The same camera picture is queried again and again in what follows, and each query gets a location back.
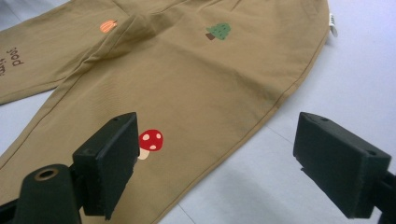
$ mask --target black bracket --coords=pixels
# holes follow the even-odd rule
[[[73,154],[74,164],[42,167],[23,179],[20,198],[0,206],[0,223],[81,223],[110,219],[139,156],[136,113],[111,119]]]
[[[369,218],[376,206],[379,223],[396,223],[396,177],[391,156],[318,115],[301,113],[293,155],[348,218]]]

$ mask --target green tree print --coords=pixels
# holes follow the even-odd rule
[[[228,33],[231,31],[231,27],[228,23],[219,23],[210,28],[206,28],[206,30],[209,32],[208,34],[206,34],[206,36],[210,40],[213,40],[214,38],[224,40]]]

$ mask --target pant leg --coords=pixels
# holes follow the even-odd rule
[[[57,87],[106,39],[104,21],[127,18],[113,1],[74,0],[0,32],[0,104]]]
[[[0,203],[29,172],[71,164],[109,119],[136,111],[139,132],[160,130],[163,148],[136,164],[110,222],[158,222],[298,88],[329,32],[325,0],[183,1],[130,15],[101,45],[106,56],[82,62],[1,158]]]

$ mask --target red mushroom print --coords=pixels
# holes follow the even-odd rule
[[[163,147],[163,134],[155,129],[150,129],[139,135],[140,156],[139,160],[145,160],[150,151],[158,151]]]

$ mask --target khaki pants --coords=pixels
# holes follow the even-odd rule
[[[328,19],[326,0],[72,1],[0,32],[0,103],[56,88],[0,158],[0,203],[135,111],[163,147],[136,164],[110,222],[158,222],[298,88]]]

